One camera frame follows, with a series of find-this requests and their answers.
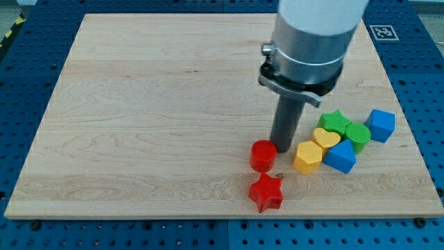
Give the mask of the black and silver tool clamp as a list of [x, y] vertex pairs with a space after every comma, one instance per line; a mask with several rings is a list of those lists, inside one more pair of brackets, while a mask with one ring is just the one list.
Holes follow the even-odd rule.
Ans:
[[282, 98], [319, 107], [331, 92], [343, 70], [341, 59], [332, 64], [303, 64], [283, 56], [271, 43], [261, 47], [265, 62], [259, 70], [259, 84]]

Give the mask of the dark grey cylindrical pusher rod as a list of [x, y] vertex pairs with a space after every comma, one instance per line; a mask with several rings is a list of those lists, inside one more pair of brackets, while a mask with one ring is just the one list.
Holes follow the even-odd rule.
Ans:
[[280, 96], [270, 134], [270, 141], [278, 153], [289, 150], [304, 106], [302, 101]]

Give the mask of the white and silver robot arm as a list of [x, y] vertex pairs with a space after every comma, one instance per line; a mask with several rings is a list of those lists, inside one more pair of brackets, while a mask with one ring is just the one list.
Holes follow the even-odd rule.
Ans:
[[289, 150], [305, 104], [319, 107], [343, 70], [343, 59], [368, 0], [280, 0], [259, 84], [278, 94], [269, 140]]

